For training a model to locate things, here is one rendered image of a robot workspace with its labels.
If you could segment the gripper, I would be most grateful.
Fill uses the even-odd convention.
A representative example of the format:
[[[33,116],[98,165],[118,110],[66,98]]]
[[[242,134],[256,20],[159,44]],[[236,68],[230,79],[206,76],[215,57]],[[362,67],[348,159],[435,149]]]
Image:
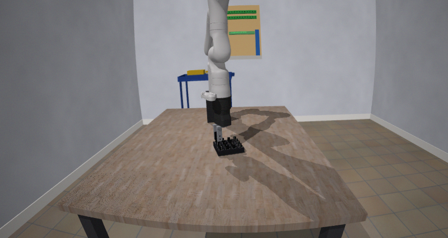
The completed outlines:
[[[212,85],[211,92],[202,92],[201,98],[212,101],[215,123],[212,125],[214,140],[222,141],[222,128],[231,125],[230,84]]]

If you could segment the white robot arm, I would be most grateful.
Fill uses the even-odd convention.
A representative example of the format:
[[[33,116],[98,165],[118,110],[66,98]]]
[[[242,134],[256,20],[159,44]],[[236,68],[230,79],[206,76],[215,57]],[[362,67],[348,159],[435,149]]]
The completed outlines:
[[[225,67],[231,55],[228,37],[229,0],[208,0],[207,28],[204,52],[208,56],[209,92],[212,85],[229,84],[229,72]],[[209,17],[210,16],[210,17]]]

